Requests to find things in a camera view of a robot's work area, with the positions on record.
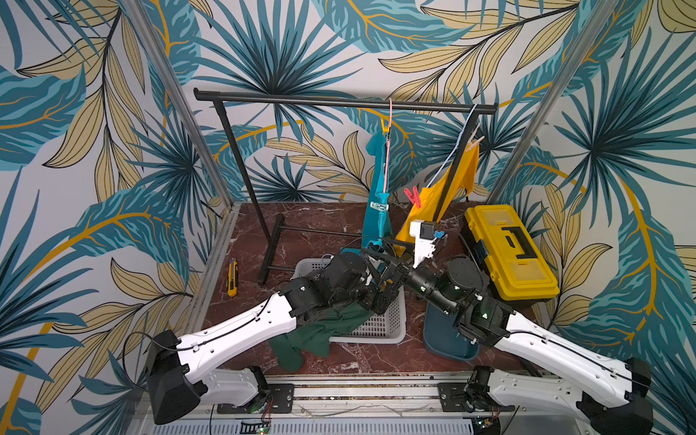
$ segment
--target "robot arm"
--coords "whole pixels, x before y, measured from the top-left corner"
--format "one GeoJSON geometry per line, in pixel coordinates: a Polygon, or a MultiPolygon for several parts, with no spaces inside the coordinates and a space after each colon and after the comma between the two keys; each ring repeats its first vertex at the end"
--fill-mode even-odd
{"type": "Polygon", "coordinates": [[[640,360],[608,358],[541,328],[491,297],[488,277],[468,258],[454,258],[444,274],[426,263],[442,237],[434,224],[417,222],[413,257],[372,249],[337,255],[324,269],[295,278],[254,308],[216,326],[176,338],[155,337],[147,359],[148,390],[156,424],[174,421],[199,404],[230,403],[248,411],[269,393],[258,367],[215,370],[224,361],[269,338],[359,302],[383,313],[401,285],[451,316],[462,335],[538,364],[561,379],[518,376],[475,367],[462,411],[503,406],[554,409],[579,418],[601,434],[647,435],[652,408],[645,399],[649,368],[640,360]]]}

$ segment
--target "yellow utility knife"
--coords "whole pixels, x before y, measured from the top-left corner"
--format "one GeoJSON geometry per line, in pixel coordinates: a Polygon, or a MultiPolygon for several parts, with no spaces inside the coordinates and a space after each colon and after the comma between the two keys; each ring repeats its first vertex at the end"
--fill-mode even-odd
{"type": "Polygon", "coordinates": [[[237,259],[233,258],[230,261],[230,271],[227,279],[227,295],[229,297],[237,296],[237,285],[239,283],[239,269],[237,268],[237,259]]]}

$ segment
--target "white laundry basket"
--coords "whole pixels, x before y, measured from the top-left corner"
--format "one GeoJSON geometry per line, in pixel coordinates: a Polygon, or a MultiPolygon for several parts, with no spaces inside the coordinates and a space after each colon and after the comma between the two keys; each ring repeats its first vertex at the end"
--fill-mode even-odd
{"type": "MultiPolygon", "coordinates": [[[[326,266],[329,261],[331,261],[330,258],[300,260],[292,277],[308,275],[312,270],[326,266]]],[[[399,296],[389,305],[384,314],[375,314],[349,335],[330,337],[329,341],[393,345],[401,342],[404,337],[406,337],[406,301],[404,300],[404,288],[401,287],[399,296]]]]}

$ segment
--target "blue tray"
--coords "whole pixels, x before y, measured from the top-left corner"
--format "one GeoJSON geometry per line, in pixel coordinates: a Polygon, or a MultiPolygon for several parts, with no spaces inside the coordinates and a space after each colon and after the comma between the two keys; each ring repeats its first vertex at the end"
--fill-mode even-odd
{"type": "Polygon", "coordinates": [[[469,361],[478,356],[479,345],[472,345],[452,327],[454,316],[448,316],[428,304],[423,325],[423,343],[430,352],[456,361],[469,361]]]}

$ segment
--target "rack leg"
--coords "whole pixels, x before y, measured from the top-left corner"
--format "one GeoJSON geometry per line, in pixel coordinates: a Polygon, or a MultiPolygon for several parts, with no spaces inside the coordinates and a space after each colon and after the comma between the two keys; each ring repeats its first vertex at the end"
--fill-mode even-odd
{"type": "Polygon", "coordinates": [[[268,226],[266,226],[266,221],[263,218],[263,213],[261,212],[261,207],[259,207],[259,202],[256,199],[256,193],[254,192],[254,186],[251,184],[251,180],[249,179],[249,174],[246,172],[246,165],[244,165],[244,158],[242,157],[242,154],[239,152],[239,146],[237,145],[237,139],[235,139],[235,134],[232,132],[232,126],[230,125],[230,120],[227,117],[227,109],[225,109],[225,104],[221,100],[215,100],[213,102],[213,105],[215,106],[215,110],[218,113],[218,116],[220,117],[220,122],[222,122],[222,128],[225,130],[225,134],[227,135],[227,140],[230,142],[230,149],[232,150],[232,153],[235,155],[235,160],[237,161],[237,166],[239,167],[239,172],[242,174],[242,179],[244,180],[244,185],[246,186],[246,190],[249,193],[249,198],[251,199],[251,202],[254,204],[254,209],[256,209],[256,214],[259,218],[259,223],[261,224],[261,228],[263,229],[263,233],[266,236],[266,241],[270,244],[271,243],[271,234],[268,231],[268,226]]]}
{"type": "Polygon", "coordinates": [[[276,216],[276,224],[273,226],[273,236],[270,242],[268,242],[268,247],[266,247],[266,254],[263,257],[263,263],[261,264],[261,270],[259,270],[259,276],[256,278],[256,282],[259,285],[264,285],[268,279],[268,273],[271,269],[275,269],[271,264],[273,264],[273,257],[276,256],[276,249],[278,248],[278,242],[280,241],[280,234],[283,231],[283,223],[285,222],[285,216],[282,213],[278,213],[276,216]]]}

